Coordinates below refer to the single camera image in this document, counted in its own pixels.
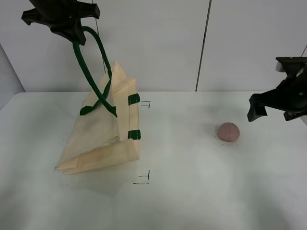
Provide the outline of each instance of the white table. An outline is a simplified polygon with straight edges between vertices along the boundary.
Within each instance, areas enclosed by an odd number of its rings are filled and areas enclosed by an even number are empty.
[[[0,229],[307,229],[307,127],[273,109],[249,123],[251,94],[141,92],[141,159],[68,176],[54,167],[86,93],[14,96],[0,110]],[[216,137],[223,122],[238,142]]]

